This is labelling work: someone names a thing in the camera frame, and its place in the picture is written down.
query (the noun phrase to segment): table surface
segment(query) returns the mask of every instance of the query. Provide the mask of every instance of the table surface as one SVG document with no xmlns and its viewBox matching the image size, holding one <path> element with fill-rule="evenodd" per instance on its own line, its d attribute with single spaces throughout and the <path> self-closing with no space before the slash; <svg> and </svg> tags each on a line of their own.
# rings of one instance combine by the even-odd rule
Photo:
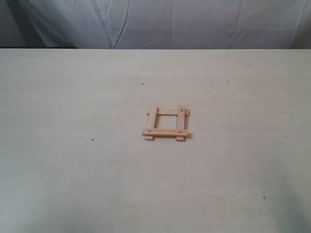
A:
<svg viewBox="0 0 311 233">
<path fill-rule="evenodd" d="M 0 50 L 1 232 L 311 232 L 310 61 Z M 145 141 L 152 104 L 185 105 L 190 137 Z"/>
</svg>

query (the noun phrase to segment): popsicle stick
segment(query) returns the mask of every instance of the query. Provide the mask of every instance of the popsicle stick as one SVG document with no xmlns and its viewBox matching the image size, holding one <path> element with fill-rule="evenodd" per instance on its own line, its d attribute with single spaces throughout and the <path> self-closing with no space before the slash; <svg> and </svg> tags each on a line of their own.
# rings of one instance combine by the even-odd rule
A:
<svg viewBox="0 0 311 233">
<path fill-rule="evenodd" d="M 178 115 L 178 110 L 176 109 L 159 109 L 157 110 L 156 114 L 158 116 L 177 116 Z M 189 115 L 189 110 L 186 109 L 185 111 L 185 116 Z"/>
<path fill-rule="evenodd" d="M 142 135 L 150 136 L 165 136 L 165 137 L 177 137 L 187 136 L 188 130 L 179 129 L 143 129 Z"/>
<path fill-rule="evenodd" d="M 177 117 L 177 129 L 183 130 L 185 128 L 185 111 L 186 107 L 184 105 L 179 106 L 178 117 Z M 177 137 L 177 141 L 184 141 L 184 137 Z"/>
<path fill-rule="evenodd" d="M 157 105 L 150 106 L 150 112 L 147 122 L 147 128 L 148 129 L 154 129 L 155 128 L 155 122 L 156 122 L 156 110 Z M 152 136 L 145 136 L 145 140 L 153 140 L 154 137 Z"/>
</svg>

